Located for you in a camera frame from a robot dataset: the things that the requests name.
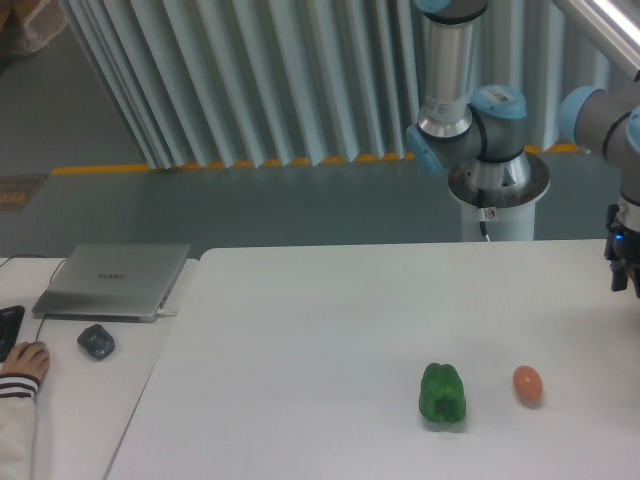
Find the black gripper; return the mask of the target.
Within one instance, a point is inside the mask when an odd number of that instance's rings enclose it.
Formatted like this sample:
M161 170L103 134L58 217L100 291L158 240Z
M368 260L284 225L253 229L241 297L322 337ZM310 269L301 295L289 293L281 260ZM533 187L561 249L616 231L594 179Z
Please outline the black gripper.
M607 209L607 240L605 258L621 260L627 265L639 265L639 206L633 203L611 204ZM612 262L611 290L623 291L628 285L624 262ZM633 281L637 298L640 298L640 268L632 267L630 279Z

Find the person's bare hand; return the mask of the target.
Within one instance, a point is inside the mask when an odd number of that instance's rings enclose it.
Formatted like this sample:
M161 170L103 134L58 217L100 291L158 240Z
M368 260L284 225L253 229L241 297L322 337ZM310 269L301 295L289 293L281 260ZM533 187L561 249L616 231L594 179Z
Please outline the person's bare hand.
M30 342L15 345L10 351L1 368L1 374L34 379L41 383L50 367L50 353L48 348L28 348Z

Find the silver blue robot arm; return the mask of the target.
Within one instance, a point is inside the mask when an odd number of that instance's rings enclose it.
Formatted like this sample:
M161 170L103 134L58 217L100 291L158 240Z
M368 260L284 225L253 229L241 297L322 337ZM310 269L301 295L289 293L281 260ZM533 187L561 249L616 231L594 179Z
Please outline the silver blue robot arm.
M534 235L535 206L546 193L546 164L525 149L527 106L510 86L468 87L473 33L484 1L420 1L429 21L426 95L406 131L416 160L446 171L466 241L524 241ZM583 86L559 111L560 133L621 172L619 198L607 210L604 256L611 287L639 284L639 86Z

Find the white striped-cuff sleeve forearm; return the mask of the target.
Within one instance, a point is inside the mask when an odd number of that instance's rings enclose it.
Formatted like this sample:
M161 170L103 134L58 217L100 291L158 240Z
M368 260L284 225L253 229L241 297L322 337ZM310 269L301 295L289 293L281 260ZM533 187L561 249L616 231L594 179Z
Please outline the white striped-cuff sleeve forearm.
M1 375L1 478L30 479L39 381Z

